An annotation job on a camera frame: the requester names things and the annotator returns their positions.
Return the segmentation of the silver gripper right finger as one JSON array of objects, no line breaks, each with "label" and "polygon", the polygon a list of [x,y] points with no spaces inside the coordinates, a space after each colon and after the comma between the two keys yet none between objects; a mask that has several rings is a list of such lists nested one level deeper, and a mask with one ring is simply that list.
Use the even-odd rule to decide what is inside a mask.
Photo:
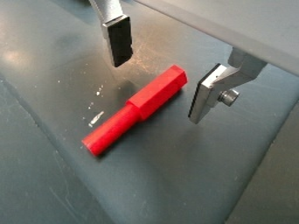
[{"label": "silver gripper right finger", "polygon": [[239,98],[235,87],[253,81],[266,65],[268,63],[262,59],[237,47],[233,48],[229,66],[218,64],[198,83],[189,113],[194,123],[202,120],[219,102],[229,107],[234,104]]}]

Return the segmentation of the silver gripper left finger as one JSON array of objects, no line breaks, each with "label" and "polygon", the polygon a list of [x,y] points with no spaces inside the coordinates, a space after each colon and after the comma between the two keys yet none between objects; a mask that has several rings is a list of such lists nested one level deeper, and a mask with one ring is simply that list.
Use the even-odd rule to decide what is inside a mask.
[{"label": "silver gripper left finger", "polygon": [[119,0],[89,0],[98,13],[107,49],[114,67],[133,57],[131,19],[123,12]]}]

